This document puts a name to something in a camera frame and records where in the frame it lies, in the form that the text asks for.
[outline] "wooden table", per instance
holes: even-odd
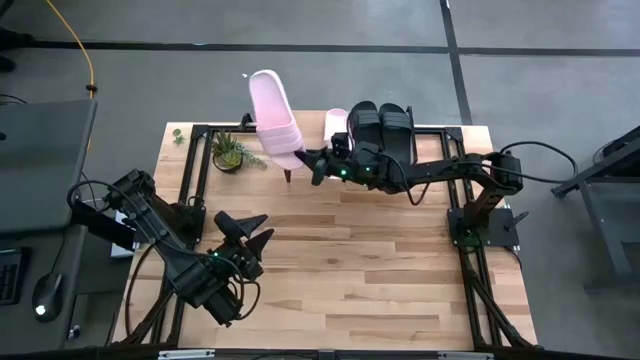
[[[323,146],[324,114],[296,112],[307,148]],[[188,143],[174,144],[172,132],[180,129],[188,139],[192,125],[168,123],[165,130],[154,178],[158,195],[168,202],[177,201],[188,148]],[[492,151],[487,127],[462,130],[468,153]],[[269,162],[254,134],[237,136]],[[420,162],[442,159],[436,137],[419,136],[417,145]],[[194,174],[199,164],[195,162]],[[265,274],[258,279],[262,297],[255,312],[227,329],[204,308],[187,306],[181,347],[472,349],[460,261],[445,219],[450,207],[445,183],[433,184],[423,204],[413,207],[406,194],[389,196],[338,180],[314,187],[307,169],[293,171],[290,184],[273,163],[264,171],[245,167],[235,175],[209,169],[207,223],[198,249],[220,243],[213,223],[218,210],[236,217],[267,214],[264,227],[274,228],[275,235],[263,254]],[[487,249],[487,259],[496,301],[535,343],[516,260],[500,248]],[[156,299],[162,271],[162,261],[152,252],[134,286],[134,326]],[[247,289],[245,309],[255,295],[253,287]],[[484,307],[479,307],[489,339]],[[173,306],[168,309],[165,333]],[[120,313],[114,340],[124,337],[124,311]]]

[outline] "gray floor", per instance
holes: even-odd
[[[450,0],[457,40],[470,47],[640,48],[635,0]],[[253,44],[446,45],[437,0],[58,0],[83,39]],[[40,0],[22,0],[0,26],[69,39]],[[152,171],[168,121],[237,120],[250,110],[243,74],[272,68],[296,109],[356,101],[413,105],[416,120],[460,124],[448,55],[279,52],[91,51],[98,116],[86,172],[115,180]],[[19,69],[0,92],[30,102],[83,98],[77,50],[6,52]],[[582,168],[601,144],[638,125],[640,58],[463,56],[474,124],[496,147],[541,140]],[[514,151],[523,170],[568,175],[544,150]],[[524,278],[541,345],[638,357],[640,305],[629,293],[587,295],[609,273],[607,256],[577,194],[560,201],[527,181],[510,199],[531,215],[519,225]]]

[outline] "black slide sandal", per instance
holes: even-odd
[[[382,123],[376,104],[371,101],[357,103],[347,117],[347,126],[355,142],[366,141],[384,149]]]
[[[416,138],[409,115],[396,104],[382,105],[379,114],[385,152],[399,162],[415,163]]]

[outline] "pink slide sandal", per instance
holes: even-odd
[[[264,151],[285,170],[302,167],[304,163],[293,152],[305,150],[304,140],[278,74],[272,70],[256,72],[249,79],[249,91],[256,133]]]

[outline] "yellow cable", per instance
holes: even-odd
[[[91,87],[95,87],[95,84],[93,82],[93,64],[91,63],[91,59],[89,58],[89,54],[87,54],[87,50],[84,49],[84,45],[82,45],[82,41],[80,41],[80,39],[78,38],[78,36],[76,35],[76,33],[73,31],[73,29],[71,28],[71,26],[69,26],[69,24],[67,23],[67,21],[64,19],[64,17],[62,16],[62,14],[60,14],[60,12],[58,11],[58,9],[56,9],[55,6],[53,6],[53,4],[51,3],[51,1],[49,0],[45,0],[47,2],[47,4],[49,4],[49,6],[51,7],[51,10],[53,10],[53,12],[58,15],[58,18],[60,19],[60,21],[62,21],[62,23],[64,24],[64,26],[67,27],[67,30],[69,30],[69,32],[71,33],[71,35],[73,35],[74,39],[76,39],[76,42],[78,43],[78,46],[80,47],[80,50],[82,50],[82,53],[84,54],[84,57],[87,59],[87,63],[89,64],[89,85],[91,85]],[[94,90],[89,90],[89,99],[93,99],[94,96]]]

